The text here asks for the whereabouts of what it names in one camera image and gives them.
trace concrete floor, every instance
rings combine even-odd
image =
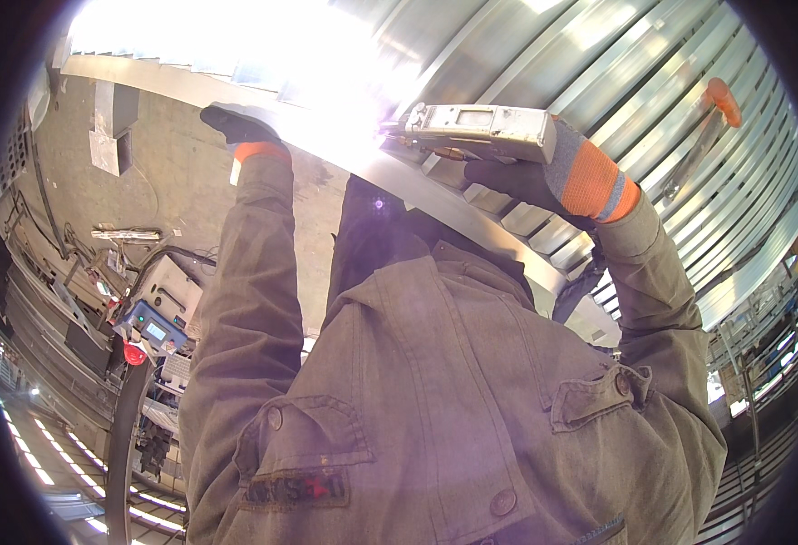
[[[223,135],[199,120],[198,108],[142,92],[138,121],[132,125],[133,167],[116,177],[90,162],[88,130],[93,128],[94,87],[95,82],[87,79],[61,77],[61,91],[35,133],[58,227],[62,230],[69,222],[78,238],[94,248],[110,246],[89,235],[101,223],[115,228],[158,228],[182,248],[219,252],[220,229],[236,194],[228,182],[232,156]],[[291,153],[296,174],[299,300],[303,330],[309,333],[320,328],[326,312],[333,252],[330,233],[338,230],[348,173],[295,148]],[[28,170],[16,184],[34,215],[42,220],[42,200],[32,168]],[[41,224],[50,233],[47,221]],[[53,268],[68,270],[38,234],[28,238]],[[141,249],[129,254],[135,259],[146,255]],[[190,272],[205,285],[212,273],[208,267]],[[76,291],[88,289],[81,273],[75,284]]]

